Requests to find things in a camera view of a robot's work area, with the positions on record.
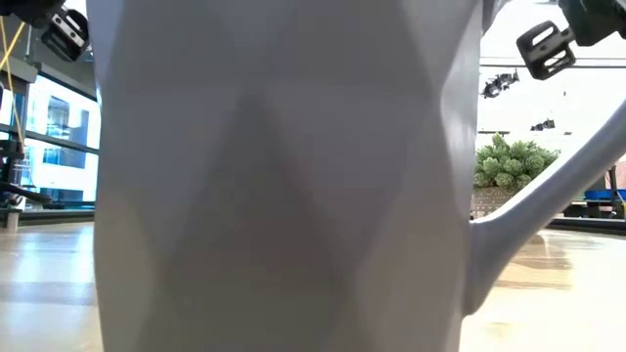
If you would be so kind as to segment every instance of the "yellow rope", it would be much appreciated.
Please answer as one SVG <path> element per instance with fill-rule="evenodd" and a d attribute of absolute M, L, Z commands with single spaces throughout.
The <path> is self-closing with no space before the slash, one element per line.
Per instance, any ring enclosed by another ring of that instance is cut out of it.
<path fill-rule="evenodd" d="M 16 116 L 16 124 L 18 125 L 18 138 L 20 139 L 20 143 L 22 144 L 22 147 L 25 148 L 23 135 L 22 135 L 22 122 L 20 121 L 18 108 L 16 107 L 16 104 L 15 104 L 15 91 L 13 90 L 13 76 L 11 75 L 11 64 L 9 63 L 9 57 L 11 56 L 11 53 L 13 52 L 13 48 L 16 46 L 16 43 L 18 42 L 18 38 L 20 38 L 20 34 L 22 34 L 23 27 L 24 27 L 24 22 L 20 24 L 20 27 L 18 28 L 16 35 L 14 35 L 13 40 L 11 41 L 11 45 L 9 46 L 9 49 L 7 50 L 7 32 L 4 26 L 4 18 L 0 17 L 0 28 L 2 29 L 2 46 L 4 48 L 4 58 L 2 59 L 2 62 L 0 63 L 0 69 L 2 69 L 2 67 L 4 67 L 5 64 L 7 65 L 7 73 L 8 73 L 7 76 L 9 77 L 9 88 L 11 89 L 11 105 L 13 106 L 13 112 Z"/>

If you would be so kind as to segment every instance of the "white pitcher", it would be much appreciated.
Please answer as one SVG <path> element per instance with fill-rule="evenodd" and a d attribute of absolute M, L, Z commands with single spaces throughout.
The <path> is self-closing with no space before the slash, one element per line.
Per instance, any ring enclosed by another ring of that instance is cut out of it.
<path fill-rule="evenodd" d="M 622 107 L 468 221 L 492 5 L 90 0 L 107 351 L 456 351 L 519 247 L 626 153 Z"/>

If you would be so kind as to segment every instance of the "flower pot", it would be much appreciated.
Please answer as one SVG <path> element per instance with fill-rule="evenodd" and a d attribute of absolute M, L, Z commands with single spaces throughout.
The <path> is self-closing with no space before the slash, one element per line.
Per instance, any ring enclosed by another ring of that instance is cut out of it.
<path fill-rule="evenodd" d="M 471 216 L 474 219 L 487 216 L 509 201 L 516 190 L 507 190 L 500 187 L 474 189 L 471 194 Z"/>

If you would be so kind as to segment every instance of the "wooden floor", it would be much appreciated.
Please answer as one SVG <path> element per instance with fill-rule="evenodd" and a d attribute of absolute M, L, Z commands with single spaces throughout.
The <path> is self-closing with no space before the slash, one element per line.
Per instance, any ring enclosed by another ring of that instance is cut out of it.
<path fill-rule="evenodd" d="M 0 234 L 0 352 L 102 351 L 92 240 L 91 224 Z M 625 278 L 626 239 L 544 231 L 466 318 L 461 351 L 625 351 Z"/>

